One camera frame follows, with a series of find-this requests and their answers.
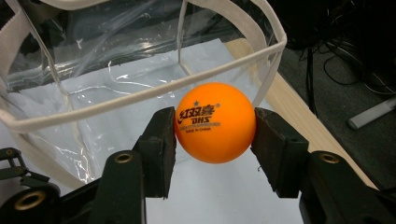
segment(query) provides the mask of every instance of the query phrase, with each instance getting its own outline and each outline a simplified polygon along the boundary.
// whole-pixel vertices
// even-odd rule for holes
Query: black cable
[[[308,95],[308,107],[311,112],[318,116],[317,107],[315,106],[315,92],[314,92],[314,53],[312,49],[308,49],[308,56],[306,61],[306,92]]]
[[[339,85],[342,85],[342,86],[349,86],[349,85],[354,85],[354,84],[356,84],[356,83],[359,83],[359,82],[361,82],[361,80],[360,79],[357,79],[357,80],[354,80],[354,81],[351,81],[351,82],[341,82],[341,81],[338,81],[338,80],[336,80],[334,77],[332,77],[332,75],[330,75],[330,73],[328,72],[328,70],[326,69],[326,65],[327,65],[327,63],[329,62],[329,61],[331,61],[332,59],[334,59],[334,58],[343,58],[343,57],[341,57],[340,55],[334,55],[334,56],[332,56],[331,58],[328,58],[325,62],[324,62],[324,64],[323,64],[323,70],[324,70],[324,73],[333,81],[333,82],[335,82],[335,83],[337,83],[337,84],[339,84]]]

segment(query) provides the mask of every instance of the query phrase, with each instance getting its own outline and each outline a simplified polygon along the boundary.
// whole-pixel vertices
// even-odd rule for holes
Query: orange ping pong ball
[[[199,161],[224,163],[242,155],[253,141],[253,105],[237,88],[218,82],[189,91],[175,114],[175,133]]]

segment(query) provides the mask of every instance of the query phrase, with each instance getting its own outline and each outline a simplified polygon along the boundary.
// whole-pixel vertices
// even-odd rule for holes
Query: metal screw
[[[46,199],[46,193],[42,190],[33,191],[23,195],[15,203],[15,209],[19,211],[28,210],[41,204]]]
[[[133,158],[132,154],[130,153],[121,153],[114,159],[117,163],[125,163],[131,161]]]
[[[330,153],[321,153],[319,155],[320,159],[323,161],[326,161],[327,163],[332,163],[332,164],[336,164],[340,161],[340,159],[338,159],[336,156],[330,154]]]

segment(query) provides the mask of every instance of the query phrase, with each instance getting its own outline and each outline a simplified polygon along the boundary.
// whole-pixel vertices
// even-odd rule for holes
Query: transparent plastic container
[[[99,178],[109,155],[196,85],[229,83],[260,105],[287,41],[262,0],[7,2],[0,120],[70,188]],[[242,43],[253,53],[235,59]],[[190,159],[177,148],[176,166]]]

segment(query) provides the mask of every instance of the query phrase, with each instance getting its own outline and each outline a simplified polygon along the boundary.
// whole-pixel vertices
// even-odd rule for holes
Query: white surface
[[[218,39],[184,48],[181,56],[191,76],[233,61],[233,56]],[[266,74],[268,67],[263,65],[262,68],[262,74]],[[238,67],[205,81],[79,122],[40,129],[29,133],[29,140],[67,172],[89,183],[101,176],[109,155],[132,148],[155,111],[177,106],[194,85],[213,81],[228,83],[242,91],[252,102],[259,88],[255,83],[257,74],[250,74],[245,69]],[[107,68],[64,80],[61,85],[64,91],[51,83],[12,92],[7,97],[16,107],[11,107],[9,111],[20,118],[45,117],[152,90],[186,76],[178,63],[176,51],[120,65],[109,62]]]

